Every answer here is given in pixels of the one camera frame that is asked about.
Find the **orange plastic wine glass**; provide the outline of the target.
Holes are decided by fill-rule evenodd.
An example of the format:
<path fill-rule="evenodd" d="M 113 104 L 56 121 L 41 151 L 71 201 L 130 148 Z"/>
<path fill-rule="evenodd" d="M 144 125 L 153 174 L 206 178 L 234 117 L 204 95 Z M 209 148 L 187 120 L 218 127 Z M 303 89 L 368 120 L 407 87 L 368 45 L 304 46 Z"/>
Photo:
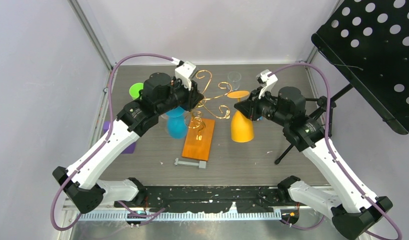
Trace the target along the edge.
<path fill-rule="evenodd" d="M 247 97 L 250 94 L 247 90 L 238 90 L 230 92 L 227 97 L 230 99 L 237 99 L 238 102 L 241 98 Z M 246 143 L 254 139 L 254 127 L 251 120 L 246 118 L 239 110 L 234 113 L 231 125 L 231 139 L 237 143 Z"/>

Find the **blue plastic wine glass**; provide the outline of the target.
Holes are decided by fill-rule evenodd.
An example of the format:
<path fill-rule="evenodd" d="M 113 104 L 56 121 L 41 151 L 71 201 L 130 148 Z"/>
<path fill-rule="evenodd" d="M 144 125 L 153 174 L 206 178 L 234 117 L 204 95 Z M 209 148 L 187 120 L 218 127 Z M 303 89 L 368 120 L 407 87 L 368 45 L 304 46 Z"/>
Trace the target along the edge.
<path fill-rule="evenodd" d="M 168 119 L 166 123 L 166 128 L 168 134 L 174 139 L 182 139 L 187 135 L 188 127 L 184 120 L 185 110 L 178 106 L 166 113 Z"/>

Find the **gold wire wine glass rack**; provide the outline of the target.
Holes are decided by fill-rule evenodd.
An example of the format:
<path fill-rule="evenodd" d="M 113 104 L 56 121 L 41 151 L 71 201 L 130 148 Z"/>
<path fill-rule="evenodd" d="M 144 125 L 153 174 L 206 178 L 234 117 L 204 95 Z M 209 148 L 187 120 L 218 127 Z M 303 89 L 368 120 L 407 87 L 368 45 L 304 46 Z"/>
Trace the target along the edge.
<path fill-rule="evenodd" d="M 232 85 L 226 81 L 219 82 L 218 87 L 226 90 L 226 93 L 210 98 L 204 97 L 184 118 L 187 133 L 181 153 L 183 158 L 207 162 L 215 130 L 215 119 L 228 120 L 231 116 L 231 110 L 227 105 L 222 104 L 218 107 L 220 115 L 213 113 L 206 107 L 207 102 L 226 97 L 233 92 Z M 201 110 L 206 110 L 215 119 L 204 118 Z"/>

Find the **green plastic wine glass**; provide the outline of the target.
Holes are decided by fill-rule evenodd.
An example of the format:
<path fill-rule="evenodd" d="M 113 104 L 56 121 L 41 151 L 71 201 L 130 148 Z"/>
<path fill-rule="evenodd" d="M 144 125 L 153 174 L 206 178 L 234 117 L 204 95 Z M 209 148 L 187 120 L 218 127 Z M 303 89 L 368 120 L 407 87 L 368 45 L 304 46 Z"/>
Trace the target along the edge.
<path fill-rule="evenodd" d="M 141 97 L 141 91 L 144 88 L 144 84 L 142 82 L 138 82 L 133 84 L 130 88 L 129 88 L 129 95 L 133 100 L 137 100 Z"/>

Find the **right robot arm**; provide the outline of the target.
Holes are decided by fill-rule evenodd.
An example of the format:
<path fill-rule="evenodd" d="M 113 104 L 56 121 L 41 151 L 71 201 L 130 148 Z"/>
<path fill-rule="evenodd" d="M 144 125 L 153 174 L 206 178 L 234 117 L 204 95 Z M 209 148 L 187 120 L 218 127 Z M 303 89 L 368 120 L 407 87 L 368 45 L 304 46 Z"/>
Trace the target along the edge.
<path fill-rule="evenodd" d="M 377 223 L 393 204 L 367 188 L 337 153 L 324 128 L 306 114 L 306 98 L 295 87 L 283 87 L 277 96 L 261 87 L 235 103 L 247 120 L 265 118 L 282 126 L 288 142 L 322 173 L 335 194 L 314 188 L 296 176 L 278 184 L 278 200 L 284 205 L 299 202 L 329 218 L 346 239 L 354 240 Z"/>

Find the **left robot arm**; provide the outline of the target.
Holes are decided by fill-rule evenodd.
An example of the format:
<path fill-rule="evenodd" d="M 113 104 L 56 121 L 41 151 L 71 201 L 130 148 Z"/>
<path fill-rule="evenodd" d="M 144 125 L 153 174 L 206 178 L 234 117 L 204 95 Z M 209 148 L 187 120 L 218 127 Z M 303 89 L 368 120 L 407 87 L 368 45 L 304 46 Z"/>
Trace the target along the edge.
<path fill-rule="evenodd" d="M 145 189 L 135 178 L 104 181 L 100 176 L 124 149 L 155 126 L 161 115 L 177 107 L 190 112 L 204 99 L 194 77 L 151 74 L 140 96 L 123 107 L 106 134 L 85 155 L 68 167 L 55 168 L 53 177 L 82 214 L 102 203 L 126 201 L 134 207 L 145 203 Z"/>

